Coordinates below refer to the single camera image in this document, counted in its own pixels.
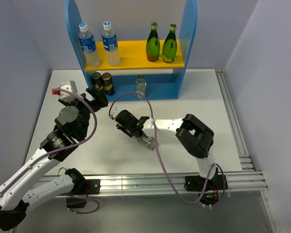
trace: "green glass bottle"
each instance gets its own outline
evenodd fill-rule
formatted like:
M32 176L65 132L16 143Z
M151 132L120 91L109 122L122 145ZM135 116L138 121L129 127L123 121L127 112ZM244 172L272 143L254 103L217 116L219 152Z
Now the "green glass bottle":
M151 32L146 42L146 58L151 62L157 61L160 55L161 46L156 29L157 23L151 23Z
M169 34L163 45L163 61L171 63L175 60L177 53L177 40L176 40L176 25L170 24Z

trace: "blue shelf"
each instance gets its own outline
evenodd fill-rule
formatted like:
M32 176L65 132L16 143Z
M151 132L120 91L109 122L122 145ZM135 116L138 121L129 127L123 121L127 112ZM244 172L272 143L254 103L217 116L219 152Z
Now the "blue shelf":
M68 35L80 64L81 70L84 74L87 85L92 87L90 72L86 72L85 57L80 46L79 41L79 24L82 19L79 9L74 0L66 0L65 4L65 18L68 30ZM196 0L187 0L184 7L182 24L180 27L179 43L182 52L184 68L174 68L172 74L161 75L145 75L145 80L148 84L147 98L149 100L173 100L178 99L185 74L185 70L189 61L195 32L197 27L197 2ZM135 81L137 77L133 75L113 76L115 87L115 94L107 96L109 101L115 100L119 95L135 90ZM140 100L134 95L127 95L120 99L121 101Z

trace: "white wall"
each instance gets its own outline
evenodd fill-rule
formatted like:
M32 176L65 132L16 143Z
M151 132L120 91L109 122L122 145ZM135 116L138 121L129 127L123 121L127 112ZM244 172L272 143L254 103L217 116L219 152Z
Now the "white wall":
M259 0L226 81L254 165L291 233L291 0Z
M0 184L25 161L49 77L12 4L0 0Z
M198 0L190 68L224 68L258 0ZM51 69L80 69L65 25L65 0L12 0ZM147 39L152 21L165 39L180 26L185 0L76 0L97 41L109 20L119 40Z

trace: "can lid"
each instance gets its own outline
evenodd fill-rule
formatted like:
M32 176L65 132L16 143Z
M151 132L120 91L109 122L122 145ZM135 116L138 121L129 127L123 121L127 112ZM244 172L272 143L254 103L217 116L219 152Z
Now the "can lid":
M92 79L99 79L101 77L101 74L99 72L95 72L91 75Z
M157 23L156 22L151 23L151 29L157 29Z
M175 31L176 28L177 26L174 23L170 24L170 28L169 28L170 30Z
M80 31L83 33L88 31L88 26L86 23L80 23L79 28L80 28Z
M112 78L111 74L110 73L104 73L101 78L104 80L104 81L107 81L109 79Z
M111 23L109 21L105 21L103 23L103 29L106 31L110 31L112 29Z

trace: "white tabletop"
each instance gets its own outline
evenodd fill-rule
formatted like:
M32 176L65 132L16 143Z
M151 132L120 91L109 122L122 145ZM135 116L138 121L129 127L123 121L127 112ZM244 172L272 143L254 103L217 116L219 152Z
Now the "white tabletop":
M131 72L145 74L154 71ZM26 160L34 154L39 144L53 130L54 120L64 107L57 101L58 97L51 94L51 89L69 80L75 81L80 94L85 92L87 85L81 70L53 71ZM213 69L186 70L178 100L153 100L151 104L156 119L176 119L184 117L187 113L194 114L214 131L215 162L220 164L224 171L242 171L221 90ZM145 101L117 102L115 106L121 110L127 109L137 118L150 115ZM47 175L57 174L62 166L75 167L83 175L162 173L156 152L147 150L122 131L117 130L116 122L108 118L108 109L106 107L96 113L98 118L96 134ZM91 119L88 132L92 130L93 125L94 121ZM196 159L184 149L175 136L166 137L165 134L159 133L158 142L168 172L199 171Z

